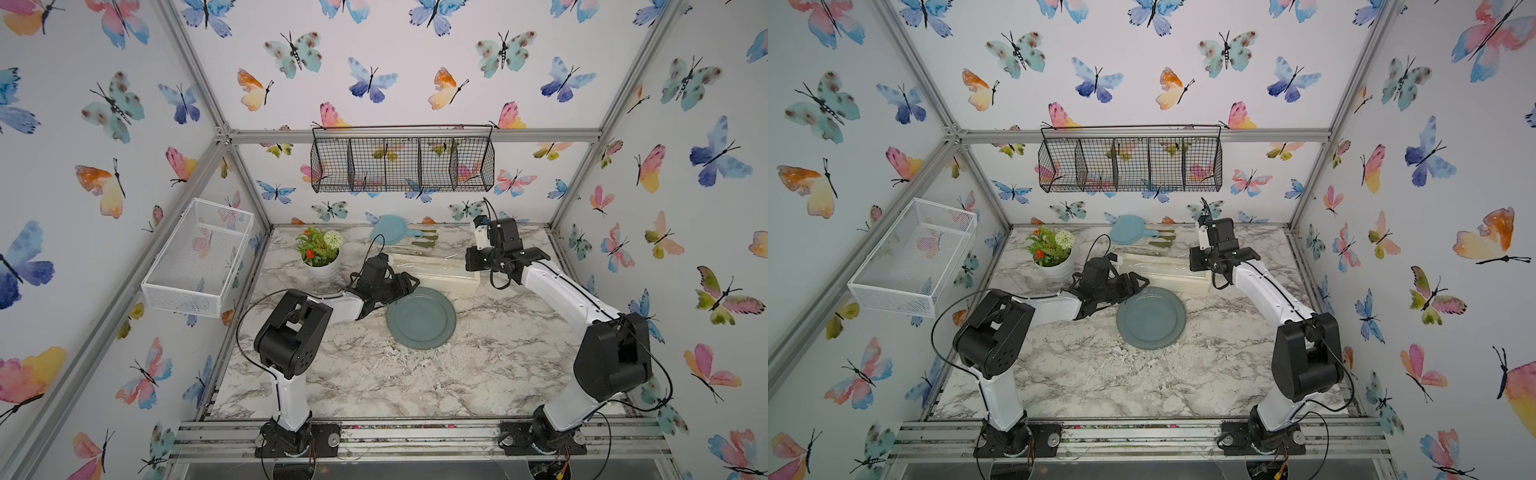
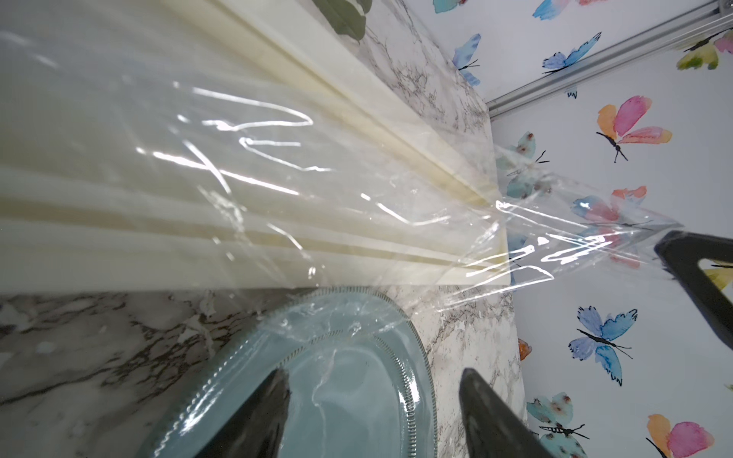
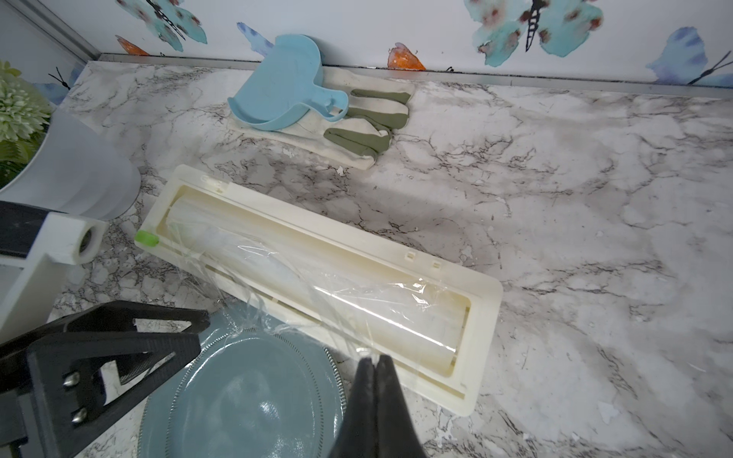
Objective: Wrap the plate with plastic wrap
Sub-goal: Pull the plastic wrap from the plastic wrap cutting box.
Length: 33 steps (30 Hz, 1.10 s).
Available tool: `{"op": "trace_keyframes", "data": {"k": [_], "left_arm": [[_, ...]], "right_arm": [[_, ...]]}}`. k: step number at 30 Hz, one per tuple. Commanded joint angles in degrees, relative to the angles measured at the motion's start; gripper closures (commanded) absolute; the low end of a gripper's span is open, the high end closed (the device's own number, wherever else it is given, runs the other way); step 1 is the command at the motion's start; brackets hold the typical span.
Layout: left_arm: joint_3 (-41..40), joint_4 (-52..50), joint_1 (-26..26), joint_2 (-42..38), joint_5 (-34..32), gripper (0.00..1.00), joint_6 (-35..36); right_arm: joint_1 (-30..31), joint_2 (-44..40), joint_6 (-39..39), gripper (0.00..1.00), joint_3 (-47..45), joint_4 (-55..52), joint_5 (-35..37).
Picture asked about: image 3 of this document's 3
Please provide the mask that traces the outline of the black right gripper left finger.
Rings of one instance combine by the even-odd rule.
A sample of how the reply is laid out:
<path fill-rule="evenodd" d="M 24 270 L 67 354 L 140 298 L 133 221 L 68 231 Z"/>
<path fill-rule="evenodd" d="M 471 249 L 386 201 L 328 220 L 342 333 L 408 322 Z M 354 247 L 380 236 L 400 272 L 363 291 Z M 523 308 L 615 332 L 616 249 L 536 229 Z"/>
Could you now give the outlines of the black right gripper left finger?
<path fill-rule="evenodd" d="M 359 361 L 343 423 L 329 457 L 378 456 L 376 367 L 370 358 Z"/>

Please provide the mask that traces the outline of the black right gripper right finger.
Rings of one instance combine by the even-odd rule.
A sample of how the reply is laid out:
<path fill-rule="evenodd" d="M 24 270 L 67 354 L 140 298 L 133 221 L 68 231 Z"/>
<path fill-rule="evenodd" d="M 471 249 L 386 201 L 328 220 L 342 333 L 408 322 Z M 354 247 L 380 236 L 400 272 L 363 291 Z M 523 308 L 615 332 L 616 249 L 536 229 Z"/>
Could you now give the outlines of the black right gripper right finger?
<path fill-rule="evenodd" d="M 375 377 L 377 456 L 426 458 L 391 356 L 380 356 Z"/>

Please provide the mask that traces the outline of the cream plastic wrap dispenser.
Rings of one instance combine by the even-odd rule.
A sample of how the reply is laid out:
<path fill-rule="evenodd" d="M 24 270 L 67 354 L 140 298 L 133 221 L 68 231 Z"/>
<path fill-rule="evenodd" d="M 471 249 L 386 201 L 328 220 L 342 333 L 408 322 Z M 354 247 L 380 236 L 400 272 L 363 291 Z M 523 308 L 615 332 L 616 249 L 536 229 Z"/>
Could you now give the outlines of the cream plastic wrap dispenser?
<path fill-rule="evenodd" d="M 498 280 L 179 166 L 136 245 L 353 358 L 391 356 L 402 384 L 473 413 Z"/>

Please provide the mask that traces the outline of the blue-grey round plate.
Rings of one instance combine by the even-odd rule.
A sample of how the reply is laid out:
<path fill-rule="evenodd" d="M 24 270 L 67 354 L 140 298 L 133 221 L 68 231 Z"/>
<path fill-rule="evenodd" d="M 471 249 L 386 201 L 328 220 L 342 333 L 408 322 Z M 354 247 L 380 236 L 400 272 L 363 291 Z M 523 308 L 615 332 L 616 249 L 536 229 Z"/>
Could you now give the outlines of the blue-grey round plate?
<path fill-rule="evenodd" d="M 347 404 L 331 353 L 299 331 L 234 334 L 223 313 L 200 354 L 155 390 L 140 457 L 326 457 Z"/>

